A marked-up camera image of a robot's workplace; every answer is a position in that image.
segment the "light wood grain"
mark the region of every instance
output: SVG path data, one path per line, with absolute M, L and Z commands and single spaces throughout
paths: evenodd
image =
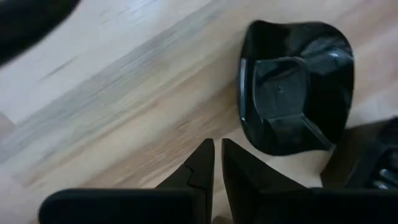
M 220 141 L 318 186 L 329 154 L 271 157 L 246 141 L 235 78 L 246 26 L 322 21 L 356 60 L 348 126 L 398 114 L 396 0 L 83 0 L 43 41 L 0 69 L 0 223 L 35 222 L 69 187 L 153 187 L 205 138 L 216 140 L 213 216 L 230 216 Z

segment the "black plastic object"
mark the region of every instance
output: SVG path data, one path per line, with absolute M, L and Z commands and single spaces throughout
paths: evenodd
M 238 82 L 241 124 L 255 148 L 277 156 L 331 150 L 351 107 L 353 53 L 340 31 L 321 22 L 255 21 Z
M 66 18 L 79 0 L 0 1 L 0 65 Z
M 48 197 L 41 224 L 197 223 L 210 224 L 214 144 L 205 140 L 156 189 L 70 189 Z
M 398 189 L 398 118 L 347 130 L 321 177 L 328 188 Z
M 396 190 L 306 189 L 229 139 L 222 153 L 235 224 L 398 222 Z

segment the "glossy black plastic part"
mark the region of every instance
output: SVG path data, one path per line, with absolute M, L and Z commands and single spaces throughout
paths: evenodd
M 0 1 L 0 65 L 40 40 L 64 20 L 78 2 L 79 0 Z
M 321 177 L 328 188 L 398 189 L 398 118 L 347 130 Z
M 321 22 L 253 22 L 243 43 L 238 107 L 246 137 L 283 156 L 335 148 L 351 107 L 354 59 L 344 35 Z
M 70 189 L 49 196 L 41 224 L 211 223 L 215 150 L 206 139 L 155 189 Z
M 222 153 L 235 224 L 398 222 L 396 190 L 306 189 L 229 139 Z

